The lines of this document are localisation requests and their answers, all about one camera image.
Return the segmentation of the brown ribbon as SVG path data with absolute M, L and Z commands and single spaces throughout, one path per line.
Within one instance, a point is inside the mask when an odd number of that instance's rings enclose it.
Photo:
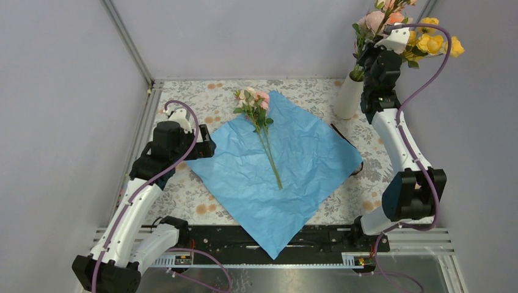
M 339 129 L 333 124 L 331 123 L 330 124 L 330 127 L 345 141 L 347 141 L 350 146 L 354 147 L 355 149 L 357 149 L 356 146 L 354 146 L 340 131 Z M 364 162 L 361 162 L 361 164 L 350 174 L 350 176 L 356 176 L 358 175 L 364 168 Z

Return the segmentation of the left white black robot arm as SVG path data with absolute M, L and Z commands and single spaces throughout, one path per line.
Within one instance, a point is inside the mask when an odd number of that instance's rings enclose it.
M 188 222 L 163 217 L 137 247 L 137 235 L 155 200 L 162 195 L 175 167 L 185 160 L 212 157 L 216 149 L 205 124 L 187 130 L 187 122 L 162 121 L 153 130 L 129 173 L 125 194 L 98 243 L 78 255 L 72 270 L 89 292 L 136 292 L 144 272 L 169 248 L 191 244 Z

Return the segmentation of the blue wrapping paper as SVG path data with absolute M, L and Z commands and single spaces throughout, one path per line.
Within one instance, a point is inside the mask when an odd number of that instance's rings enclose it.
M 276 259 L 320 204 L 361 165 L 358 150 L 317 116 L 269 93 L 266 137 L 242 115 L 213 134 L 212 157 L 188 166 L 253 240 Z

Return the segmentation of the small pink rose stem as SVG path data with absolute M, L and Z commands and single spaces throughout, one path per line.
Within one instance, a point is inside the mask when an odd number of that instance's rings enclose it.
M 238 103 L 233 112 L 235 114 L 243 114 L 254 126 L 253 132 L 258 135 L 274 173 L 277 186 L 282 190 L 283 184 L 274 162 L 269 139 L 269 127 L 274 124 L 274 120 L 269 117 L 269 94 L 257 91 L 252 87 L 246 87 L 244 89 L 234 91 L 233 96 Z

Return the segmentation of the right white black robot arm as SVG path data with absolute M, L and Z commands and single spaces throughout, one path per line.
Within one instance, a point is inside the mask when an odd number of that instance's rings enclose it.
M 402 64 L 399 55 L 383 45 L 369 43 L 357 63 L 364 72 L 362 113 L 384 141 L 393 168 L 393 179 L 382 194 L 381 206 L 354 222 L 351 245 L 366 251 L 374 244 L 374 235 L 399 226 L 425 230 L 416 221 L 427 217 L 432 217 L 435 224 L 447 176 L 425 159 L 405 122 L 395 92 Z

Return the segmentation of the yellow rose stem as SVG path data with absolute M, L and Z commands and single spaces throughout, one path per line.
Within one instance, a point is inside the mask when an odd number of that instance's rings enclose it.
M 423 18 L 420 24 L 439 25 L 437 18 Z M 430 27 L 411 29 L 405 50 L 399 54 L 409 68 L 418 68 L 418 62 L 426 57 L 436 57 L 447 53 L 448 40 L 440 32 Z M 457 58 L 465 52 L 457 36 L 451 37 L 450 57 Z

